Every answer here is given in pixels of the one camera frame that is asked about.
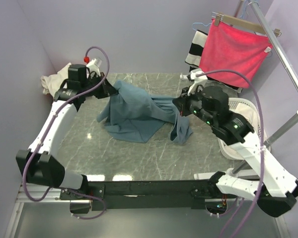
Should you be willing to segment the black base beam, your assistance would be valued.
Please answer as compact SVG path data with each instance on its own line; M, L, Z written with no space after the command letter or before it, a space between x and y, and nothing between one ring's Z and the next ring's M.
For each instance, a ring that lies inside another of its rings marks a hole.
M88 195L103 200L109 209L204 209L208 199L236 198L223 195L207 180L90 181Z

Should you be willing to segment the white laundry basket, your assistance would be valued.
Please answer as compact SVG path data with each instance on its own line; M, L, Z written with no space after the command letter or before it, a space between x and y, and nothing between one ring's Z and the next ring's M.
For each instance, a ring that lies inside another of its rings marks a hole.
M262 131L264 132L264 140L268 138L266 130L261 129L259 113L256 106L251 101L243 98L229 98L228 106L231 111L241 114L247 119L247 121L253 126L259 139ZM231 146L228 146L219 138L218 143L220 146L220 151L225 158L229 160L243 160L238 152L236 152Z

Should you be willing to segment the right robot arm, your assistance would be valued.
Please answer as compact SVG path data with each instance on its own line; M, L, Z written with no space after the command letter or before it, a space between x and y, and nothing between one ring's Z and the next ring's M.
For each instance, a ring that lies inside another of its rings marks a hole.
M181 116L195 115L212 129L212 133L233 149L263 178L252 181L228 173L216 172L208 180L208 192L214 198L231 194L257 204L271 217L279 217L290 211L298 197L298 178L290 174L270 153L260 145L253 126L241 114L229 109L229 97L218 86L210 86L191 95L183 88L181 95L173 99Z

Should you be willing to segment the blue t shirt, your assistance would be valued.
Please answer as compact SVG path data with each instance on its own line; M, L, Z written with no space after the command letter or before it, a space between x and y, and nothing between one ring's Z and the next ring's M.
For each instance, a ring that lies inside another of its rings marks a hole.
M111 96L97 116L104 121L105 130L115 139L146 143L165 123L173 124L169 140L184 144L193 133L189 119L180 115L173 98L151 95L144 89L118 80L114 83L117 95Z

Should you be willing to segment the metal clothes rack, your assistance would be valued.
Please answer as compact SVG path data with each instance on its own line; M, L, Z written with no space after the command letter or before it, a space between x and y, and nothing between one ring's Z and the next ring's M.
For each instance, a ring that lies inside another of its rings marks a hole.
M244 1L240 1L236 7L235 13L233 17L236 17L242 8ZM276 52L276 55L279 58L280 63L283 65L285 71L287 72L290 80L292 81L295 89L298 92L298 75L295 72L292 64L290 63L286 52L282 48L280 42L277 39L277 33L275 34L274 31L270 28L268 21L266 20L264 14L262 13L259 3L250 0L249 6L251 6L254 14L256 15L260 25L264 28L266 34L268 35L269 40L273 45L273 49ZM298 110L297 112L287 121L285 122L276 132L274 132L268 139L264 142L266 147L271 146L274 142L276 142L280 137L282 137L287 131L289 131L294 125L298 123Z

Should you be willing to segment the white t shirt in basket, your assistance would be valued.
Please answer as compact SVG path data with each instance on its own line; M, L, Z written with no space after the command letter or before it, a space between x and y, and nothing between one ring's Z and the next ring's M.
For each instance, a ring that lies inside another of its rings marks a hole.
M244 103L238 103L234 112L243 115L248 122L254 127L254 130L259 134L259 115L256 109L253 109L249 105ZM224 142L221 142L222 154L229 160L243 160L243 158L234 150L231 146L227 146Z

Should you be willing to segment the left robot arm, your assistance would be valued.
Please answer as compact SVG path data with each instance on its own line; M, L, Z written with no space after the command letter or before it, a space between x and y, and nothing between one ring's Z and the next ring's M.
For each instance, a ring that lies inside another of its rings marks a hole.
M68 77L55 92L51 111L40 133L28 149L19 150L16 154L26 183L70 188L77 199L89 195L86 176L67 171L56 156L61 141L86 98L94 96L103 99L118 93L104 76L96 59L87 65L71 64L68 67Z

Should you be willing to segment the red towel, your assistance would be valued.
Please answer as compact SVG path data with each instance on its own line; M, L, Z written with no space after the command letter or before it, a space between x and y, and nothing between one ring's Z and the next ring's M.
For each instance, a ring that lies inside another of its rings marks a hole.
M272 49L266 36L245 32L223 22L216 26L212 20L199 68L203 72L234 70L252 81Z

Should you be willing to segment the black white striped cloth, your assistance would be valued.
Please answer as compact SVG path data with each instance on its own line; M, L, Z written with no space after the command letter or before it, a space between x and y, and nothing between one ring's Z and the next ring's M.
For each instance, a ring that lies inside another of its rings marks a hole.
M207 37L208 34L203 31L197 30L195 32L188 55L185 59L185 63L189 65L189 71L199 67Z

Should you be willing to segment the aluminium rail frame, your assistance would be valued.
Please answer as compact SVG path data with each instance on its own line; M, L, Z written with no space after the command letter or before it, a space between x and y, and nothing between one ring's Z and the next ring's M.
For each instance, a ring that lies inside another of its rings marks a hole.
M34 185L34 184L29 184L27 186L29 192L32 194L32 196L35 199L39 199L44 195L44 192L48 189L46 186L40 186L40 185ZM79 200L74 200L73 198L70 198L69 200L61 200L61 195L64 193L59 188L51 188L45 198L41 201L43 203L74 203L74 204L84 204L87 203L88 205L90 204L89 200L87 198L79 199ZM10 218L9 224L7 226L6 232L4 234L4 238L13 238L15 237L16 230L18 227L18 223L21 217L21 213L24 207L25 203L30 203L32 200L30 200L23 189L23 185L20 186L20 189L18 191L16 200L15 200L15 205L13 208L12 216ZM280 216L275 219L276 220L276 225L278 228L278 234L281 238L290 238L290 233L287 229L287 225L285 222L285 219L283 216Z

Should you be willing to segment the wooden clip hanger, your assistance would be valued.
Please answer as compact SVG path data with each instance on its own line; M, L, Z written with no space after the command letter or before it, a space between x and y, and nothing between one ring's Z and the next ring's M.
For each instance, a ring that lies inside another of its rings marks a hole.
M220 22L228 24L230 26L240 27L246 30L249 30L254 33L258 33L263 36L268 36L264 30L264 28L257 23L253 23L244 19L240 19L237 17L233 17L230 15L226 15L223 13L212 12L212 19L215 20L215 25L218 26Z

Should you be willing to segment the cream folded t shirt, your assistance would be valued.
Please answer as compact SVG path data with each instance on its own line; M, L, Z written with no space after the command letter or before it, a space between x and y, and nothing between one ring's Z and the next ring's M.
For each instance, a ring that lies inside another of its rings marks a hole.
M43 87L43 94L50 94L52 97L55 96L55 93L60 89L61 84L68 79L68 69L71 63L69 62L56 74L49 76L41 76L41 85Z

